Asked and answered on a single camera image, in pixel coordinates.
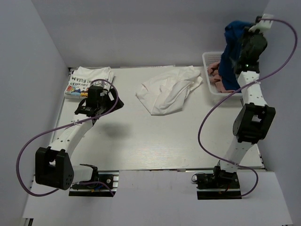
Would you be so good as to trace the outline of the navy blue t-shirt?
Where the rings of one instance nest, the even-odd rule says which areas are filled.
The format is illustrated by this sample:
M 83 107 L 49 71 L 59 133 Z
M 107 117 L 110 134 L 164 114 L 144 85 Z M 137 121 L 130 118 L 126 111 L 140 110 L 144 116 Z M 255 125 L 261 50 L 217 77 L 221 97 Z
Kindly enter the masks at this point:
M 221 55 L 219 75 L 226 91 L 235 91 L 240 88 L 234 73 L 234 64 L 240 56 L 240 38 L 244 34 L 245 27 L 251 27 L 252 25 L 250 22 L 233 21 L 225 27 L 226 47 Z

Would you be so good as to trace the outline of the pink t-shirt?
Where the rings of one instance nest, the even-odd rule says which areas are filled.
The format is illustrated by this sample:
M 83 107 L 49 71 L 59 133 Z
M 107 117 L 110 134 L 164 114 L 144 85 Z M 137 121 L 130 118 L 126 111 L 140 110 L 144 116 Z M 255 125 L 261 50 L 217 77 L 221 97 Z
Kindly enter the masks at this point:
M 207 72 L 211 77 L 209 78 L 210 82 L 213 83 L 217 90 L 220 93 L 232 93 L 234 90 L 231 89 L 225 89 L 223 83 L 222 83 L 222 77 L 219 75 L 218 69 L 220 66 L 220 62 L 212 63 L 208 66 Z

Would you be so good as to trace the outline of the white Coca-Cola t-shirt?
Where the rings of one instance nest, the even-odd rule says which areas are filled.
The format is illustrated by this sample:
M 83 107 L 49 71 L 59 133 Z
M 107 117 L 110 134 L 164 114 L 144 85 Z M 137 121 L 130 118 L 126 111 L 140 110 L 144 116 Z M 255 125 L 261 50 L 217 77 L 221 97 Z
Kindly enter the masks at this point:
M 181 110 L 190 92 L 202 82 L 194 66 L 177 67 L 143 83 L 136 97 L 150 115 L 166 115 Z

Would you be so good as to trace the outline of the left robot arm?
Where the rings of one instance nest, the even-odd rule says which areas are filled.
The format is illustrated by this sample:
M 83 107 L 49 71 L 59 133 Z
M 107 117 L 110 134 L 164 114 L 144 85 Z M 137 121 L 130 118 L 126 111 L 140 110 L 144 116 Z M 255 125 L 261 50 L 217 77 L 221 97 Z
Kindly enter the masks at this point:
M 106 90 L 91 86 L 86 98 L 80 101 L 70 125 L 48 147 L 35 153 L 35 181 L 39 185 L 67 190 L 73 184 L 84 183 L 90 188 L 99 184 L 97 167 L 91 164 L 74 165 L 71 156 L 85 134 L 100 117 L 124 106 L 115 87 Z

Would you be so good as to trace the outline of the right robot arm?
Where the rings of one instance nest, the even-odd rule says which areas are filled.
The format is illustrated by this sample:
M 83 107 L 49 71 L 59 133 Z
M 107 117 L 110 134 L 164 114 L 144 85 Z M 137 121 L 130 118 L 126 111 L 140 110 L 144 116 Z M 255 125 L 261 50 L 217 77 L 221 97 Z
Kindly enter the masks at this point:
M 259 29 L 243 29 L 238 39 L 238 52 L 232 52 L 230 59 L 243 98 L 243 108 L 233 123 L 233 140 L 223 160 L 214 168 L 212 176 L 216 187 L 225 187 L 236 179 L 239 164 L 247 151 L 263 140 L 275 117 L 276 110 L 265 101 L 259 82 L 259 56 L 267 47 L 267 40 Z

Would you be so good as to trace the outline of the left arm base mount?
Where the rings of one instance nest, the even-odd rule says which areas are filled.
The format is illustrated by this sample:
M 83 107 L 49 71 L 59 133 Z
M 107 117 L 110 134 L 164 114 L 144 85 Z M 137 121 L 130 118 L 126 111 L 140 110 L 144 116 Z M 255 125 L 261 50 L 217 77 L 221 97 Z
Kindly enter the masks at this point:
M 71 197 L 113 197 L 119 182 L 118 171 L 99 171 L 96 182 L 79 182 L 69 189 Z

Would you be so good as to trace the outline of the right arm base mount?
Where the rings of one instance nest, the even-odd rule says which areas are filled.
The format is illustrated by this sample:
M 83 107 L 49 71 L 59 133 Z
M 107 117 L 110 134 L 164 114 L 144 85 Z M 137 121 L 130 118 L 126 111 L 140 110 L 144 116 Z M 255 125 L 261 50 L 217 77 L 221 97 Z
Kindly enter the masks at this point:
M 232 178 L 218 177 L 214 173 L 196 173 L 191 177 L 197 185 L 198 200 L 242 199 L 237 173 Z

